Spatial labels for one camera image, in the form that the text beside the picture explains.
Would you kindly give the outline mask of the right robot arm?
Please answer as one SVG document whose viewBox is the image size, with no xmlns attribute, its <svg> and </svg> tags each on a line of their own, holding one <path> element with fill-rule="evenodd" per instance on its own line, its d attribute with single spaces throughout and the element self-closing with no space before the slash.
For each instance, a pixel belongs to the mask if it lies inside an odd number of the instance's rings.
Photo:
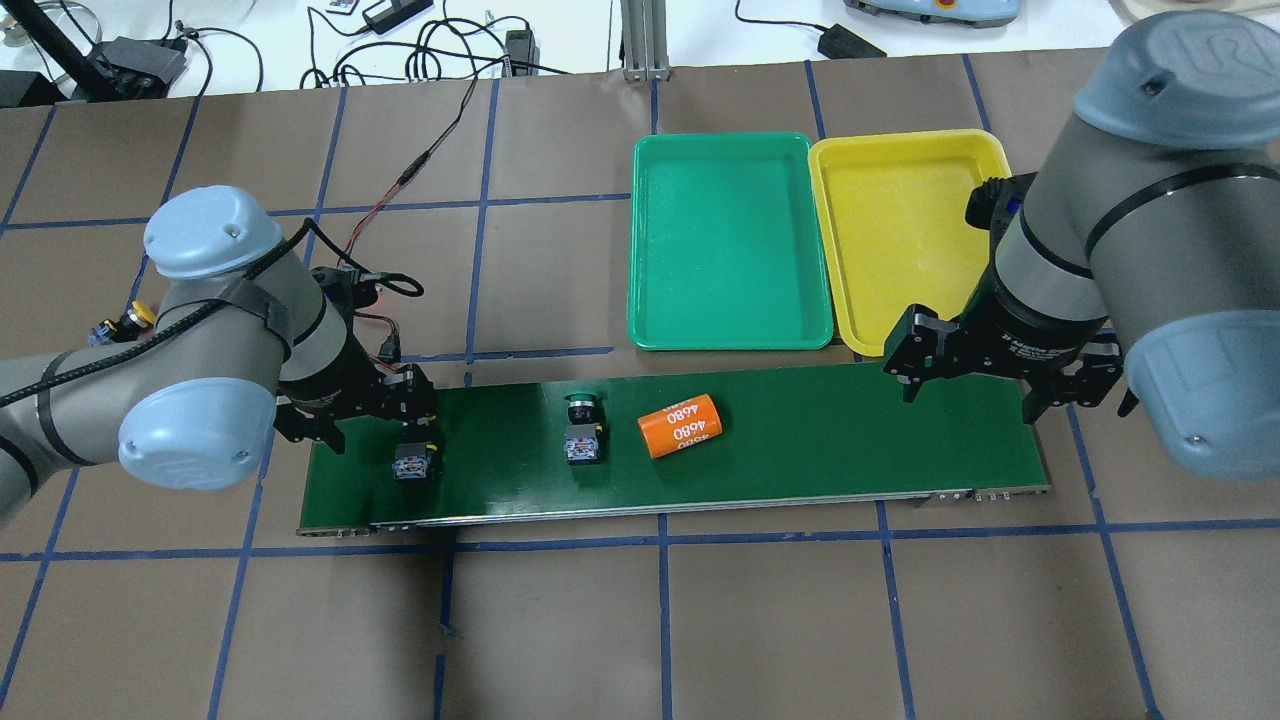
<svg viewBox="0 0 1280 720">
<path fill-rule="evenodd" d="M 1164 451 L 1202 477 L 1279 465 L 1277 31 L 1217 10 L 1123 31 L 1041 169 L 972 192 L 989 261 L 964 309 L 909 306 L 883 369 L 924 383 L 1020 380 L 1050 407 L 1143 407 Z"/>
</svg>

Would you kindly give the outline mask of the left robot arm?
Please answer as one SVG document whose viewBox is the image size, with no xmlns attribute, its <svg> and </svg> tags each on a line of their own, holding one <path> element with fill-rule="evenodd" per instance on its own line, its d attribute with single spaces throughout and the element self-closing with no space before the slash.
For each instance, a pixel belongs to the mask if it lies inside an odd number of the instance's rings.
<svg viewBox="0 0 1280 720">
<path fill-rule="evenodd" d="M 3 363 L 1 506 L 9 524 L 60 471 L 119 462 L 170 489 L 223 489 L 257 470 L 274 436 L 343 454 L 338 421 L 397 421 L 396 480 L 440 469 L 433 383 L 387 370 L 355 336 L 378 288 L 416 297 L 401 273 L 348 256 L 307 268 L 319 225 L 285 234 L 246 191 L 186 191 L 150 218 L 143 246 L 170 281 L 152 334 Z"/>
</svg>

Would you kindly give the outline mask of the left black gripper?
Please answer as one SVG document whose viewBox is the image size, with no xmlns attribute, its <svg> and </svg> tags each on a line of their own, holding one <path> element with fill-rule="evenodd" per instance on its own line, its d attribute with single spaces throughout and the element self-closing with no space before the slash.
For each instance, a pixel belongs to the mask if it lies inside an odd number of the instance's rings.
<svg viewBox="0 0 1280 720">
<path fill-rule="evenodd" d="M 436 389 L 416 364 L 385 373 L 362 360 L 305 380 L 282 382 L 273 425 L 289 442 L 311 439 L 343 455 L 349 442 L 338 423 L 362 416 L 397 421 L 399 446 L 407 451 L 440 448 Z"/>
</svg>

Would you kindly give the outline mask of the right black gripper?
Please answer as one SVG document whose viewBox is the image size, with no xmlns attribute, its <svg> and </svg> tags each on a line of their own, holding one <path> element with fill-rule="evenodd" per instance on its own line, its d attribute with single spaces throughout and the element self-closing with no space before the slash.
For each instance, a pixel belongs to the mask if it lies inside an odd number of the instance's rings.
<svg viewBox="0 0 1280 720">
<path fill-rule="evenodd" d="M 1021 421 L 1050 407 L 1100 405 L 1123 374 L 1123 351 L 1103 320 L 1073 322 L 1028 307 L 996 275 L 982 275 L 963 311 L 940 318 L 909 305 L 884 342 L 883 370 L 913 404 L 924 383 L 982 374 L 1028 384 Z"/>
</svg>

